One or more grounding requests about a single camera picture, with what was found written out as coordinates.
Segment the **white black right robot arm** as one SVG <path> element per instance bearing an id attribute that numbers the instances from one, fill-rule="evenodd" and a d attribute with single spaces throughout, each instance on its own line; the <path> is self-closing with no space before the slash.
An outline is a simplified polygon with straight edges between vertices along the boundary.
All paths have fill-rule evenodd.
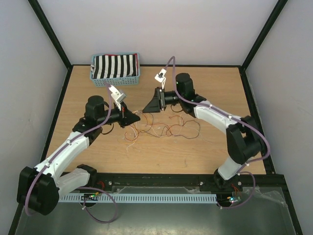
<path id="1" fill-rule="evenodd" d="M 226 135 L 228 158 L 217 169 L 214 186 L 218 190 L 227 189 L 231 185 L 231 178 L 261 152 L 266 143 L 264 136 L 257 130 L 252 117 L 234 116 L 198 95 L 187 73 L 179 73 L 174 80 L 175 89 L 165 91 L 165 74 L 166 71 L 161 70 L 155 76 L 161 87 L 155 88 L 154 96 L 143 112 L 159 113 L 168 105 L 179 104 L 186 114 L 204 120 L 223 132 Z"/>

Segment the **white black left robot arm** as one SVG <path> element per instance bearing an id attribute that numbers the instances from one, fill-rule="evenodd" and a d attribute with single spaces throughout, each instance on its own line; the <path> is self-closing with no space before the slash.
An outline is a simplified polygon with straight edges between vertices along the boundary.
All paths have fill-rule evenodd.
<path id="1" fill-rule="evenodd" d="M 98 178 L 95 168 L 81 164 L 64 174 L 69 164 L 102 134 L 103 125 L 118 123 L 124 128 L 140 121 L 140 117 L 121 102 L 108 104 L 103 97 L 88 98 L 85 113 L 75 124 L 69 137 L 48 158 L 33 168 L 25 167 L 19 176 L 17 202 L 24 205 L 27 215 L 51 213 L 59 199 L 84 187 L 94 189 Z"/>

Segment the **light blue plastic basket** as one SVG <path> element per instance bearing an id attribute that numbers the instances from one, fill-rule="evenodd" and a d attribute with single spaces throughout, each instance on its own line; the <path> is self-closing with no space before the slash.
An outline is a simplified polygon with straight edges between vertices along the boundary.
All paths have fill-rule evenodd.
<path id="1" fill-rule="evenodd" d="M 127 86 L 139 84 L 138 52 L 95 54 L 91 57 L 89 78 L 97 87 L 106 84 Z"/>

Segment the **black white striped cloth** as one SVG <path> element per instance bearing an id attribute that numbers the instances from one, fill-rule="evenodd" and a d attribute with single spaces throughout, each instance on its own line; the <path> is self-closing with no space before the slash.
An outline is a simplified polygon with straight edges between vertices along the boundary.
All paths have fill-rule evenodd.
<path id="1" fill-rule="evenodd" d="M 138 53 L 93 55 L 91 79 L 115 79 L 139 76 Z"/>

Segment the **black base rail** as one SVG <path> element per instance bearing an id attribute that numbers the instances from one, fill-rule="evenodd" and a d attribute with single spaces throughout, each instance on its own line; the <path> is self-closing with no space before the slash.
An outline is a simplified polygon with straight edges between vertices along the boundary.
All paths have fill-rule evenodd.
<path id="1" fill-rule="evenodd" d="M 238 189 L 252 187 L 252 177 L 245 173 L 235 176 L 223 189 L 218 188 L 213 174 L 127 174 L 127 173 L 98 173 L 96 182 L 103 182 L 105 190 L 112 187 L 185 187 L 200 188 L 200 191 L 212 193 L 229 193 L 232 185 Z"/>

